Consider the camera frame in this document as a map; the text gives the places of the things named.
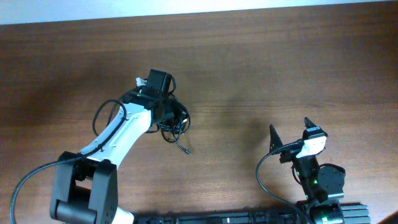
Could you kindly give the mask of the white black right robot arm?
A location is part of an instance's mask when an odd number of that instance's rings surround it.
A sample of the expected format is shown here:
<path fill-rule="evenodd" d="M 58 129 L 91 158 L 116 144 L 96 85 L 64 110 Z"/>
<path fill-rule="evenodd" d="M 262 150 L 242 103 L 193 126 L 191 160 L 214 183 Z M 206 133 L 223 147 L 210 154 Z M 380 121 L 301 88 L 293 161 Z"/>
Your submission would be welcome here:
<path fill-rule="evenodd" d="M 340 199 L 344 197 L 345 169 L 334 164 L 319 164 L 319 155 L 326 146 L 328 134 L 304 118 L 302 137 L 283 144 L 273 126 L 270 129 L 270 150 L 280 156 L 280 163 L 291 162 L 296 178 L 306 195 L 297 206 L 313 223 L 344 223 Z"/>

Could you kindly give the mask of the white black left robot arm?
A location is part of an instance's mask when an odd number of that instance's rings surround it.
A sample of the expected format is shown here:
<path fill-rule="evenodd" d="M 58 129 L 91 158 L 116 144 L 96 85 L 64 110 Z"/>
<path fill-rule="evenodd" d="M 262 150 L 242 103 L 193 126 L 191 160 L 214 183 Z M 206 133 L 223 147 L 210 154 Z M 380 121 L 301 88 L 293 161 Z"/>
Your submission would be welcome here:
<path fill-rule="evenodd" d="M 50 217 L 64 223 L 133 223 L 118 205 L 118 168 L 134 143 L 164 115 L 176 84 L 171 74 L 150 70 L 115 103 L 119 111 L 89 145 L 58 158 Z"/>

